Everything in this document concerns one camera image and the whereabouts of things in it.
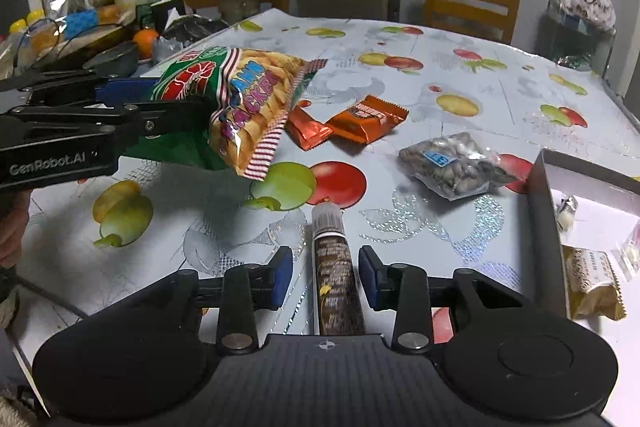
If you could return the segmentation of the person hand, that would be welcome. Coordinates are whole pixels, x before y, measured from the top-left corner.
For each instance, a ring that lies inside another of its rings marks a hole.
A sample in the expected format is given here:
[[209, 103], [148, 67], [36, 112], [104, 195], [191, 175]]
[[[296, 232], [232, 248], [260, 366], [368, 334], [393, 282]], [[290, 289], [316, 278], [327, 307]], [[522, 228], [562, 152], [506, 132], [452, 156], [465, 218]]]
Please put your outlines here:
[[1, 220], [0, 261], [2, 268], [12, 268], [22, 256], [22, 241], [29, 221], [32, 192], [14, 195], [11, 211]]

